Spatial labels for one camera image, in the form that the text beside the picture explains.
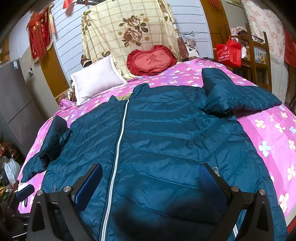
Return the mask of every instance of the zipper pull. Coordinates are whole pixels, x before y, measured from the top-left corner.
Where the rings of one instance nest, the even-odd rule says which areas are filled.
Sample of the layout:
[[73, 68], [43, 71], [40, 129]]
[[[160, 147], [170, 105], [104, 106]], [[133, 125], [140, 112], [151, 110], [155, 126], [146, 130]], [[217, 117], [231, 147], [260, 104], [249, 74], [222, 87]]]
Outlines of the zipper pull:
[[212, 169], [216, 173], [216, 175], [219, 177], [220, 176], [219, 169], [217, 167], [213, 167]]

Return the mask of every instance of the floral plaid cloth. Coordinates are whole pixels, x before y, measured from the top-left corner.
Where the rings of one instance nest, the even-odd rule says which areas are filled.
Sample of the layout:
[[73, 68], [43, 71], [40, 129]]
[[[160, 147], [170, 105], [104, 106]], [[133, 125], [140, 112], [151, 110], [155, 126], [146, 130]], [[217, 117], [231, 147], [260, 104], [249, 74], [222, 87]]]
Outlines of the floral plaid cloth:
[[112, 54], [116, 68], [127, 80], [135, 77], [126, 65], [133, 50], [164, 45], [180, 61], [179, 37], [166, 0], [107, 0], [82, 14], [84, 55], [95, 62]]

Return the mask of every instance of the white plastic bag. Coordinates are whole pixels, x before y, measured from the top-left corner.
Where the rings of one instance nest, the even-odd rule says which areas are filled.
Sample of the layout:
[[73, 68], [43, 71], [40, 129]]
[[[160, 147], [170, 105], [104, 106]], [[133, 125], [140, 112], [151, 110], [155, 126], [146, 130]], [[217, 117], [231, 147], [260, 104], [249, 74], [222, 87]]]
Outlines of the white plastic bag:
[[20, 173], [20, 165], [14, 159], [8, 159], [6, 156], [2, 157], [4, 170], [6, 172], [7, 178], [11, 185], [13, 186], [17, 181], [17, 176]]

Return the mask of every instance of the pink floral bedsheet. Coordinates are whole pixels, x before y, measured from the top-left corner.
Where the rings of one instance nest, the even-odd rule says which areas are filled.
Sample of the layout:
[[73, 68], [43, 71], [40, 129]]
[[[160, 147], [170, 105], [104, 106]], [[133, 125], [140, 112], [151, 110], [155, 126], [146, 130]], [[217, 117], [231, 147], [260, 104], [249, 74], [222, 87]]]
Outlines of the pink floral bedsheet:
[[[126, 86], [100, 94], [81, 106], [76, 106], [75, 103], [64, 100], [60, 105], [60, 110], [40, 128], [25, 163], [40, 150], [52, 119], [56, 115], [63, 117], [67, 121], [68, 127], [70, 127], [71, 123], [77, 120], [77, 118], [83, 116], [101, 103], [107, 102], [112, 95], [127, 95], [132, 93], [133, 89], [142, 83], [148, 83], [151, 88], [164, 85], [201, 87], [203, 85], [201, 76], [202, 68], [219, 68], [236, 85], [254, 85], [246, 79], [233, 74], [222, 64], [205, 59], [195, 59], [177, 64], [156, 76], [141, 76], [131, 79]], [[296, 167], [296, 116], [284, 105], [280, 105], [260, 113], [238, 116], [238, 121], [249, 135], [258, 154], [263, 158], [268, 168], [270, 177], [274, 182], [279, 205], [286, 217], [296, 204], [296, 170], [294, 170], [294, 167]], [[41, 188], [44, 174], [45, 172], [37, 174], [27, 183], [21, 183], [18, 190], [23, 189], [28, 184], [32, 184], [35, 187], [36, 193]], [[18, 176], [18, 180], [21, 180], [21, 178], [22, 170]], [[28, 198], [27, 207], [24, 206], [24, 202], [20, 204], [19, 211], [21, 213], [30, 211], [35, 193]]]

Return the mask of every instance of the metal screw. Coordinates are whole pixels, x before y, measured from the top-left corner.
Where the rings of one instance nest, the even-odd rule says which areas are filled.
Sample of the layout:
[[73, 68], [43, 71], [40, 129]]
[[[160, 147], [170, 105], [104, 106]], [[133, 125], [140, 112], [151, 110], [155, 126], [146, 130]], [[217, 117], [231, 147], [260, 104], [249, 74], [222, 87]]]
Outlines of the metal screw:
[[260, 193], [261, 195], [265, 195], [265, 191], [264, 191], [263, 189], [260, 189], [260, 190], [259, 190], [259, 193]]
[[38, 190], [36, 194], [37, 194], [37, 196], [40, 196], [40, 195], [43, 194], [43, 191], [42, 190]]
[[234, 191], [234, 192], [238, 192], [239, 191], [239, 188], [237, 186], [232, 186], [231, 187], [231, 190]]
[[71, 187], [70, 186], [65, 186], [64, 188], [63, 188], [63, 191], [64, 192], [68, 192], [68, 191], [70, 191], [71, 190]]

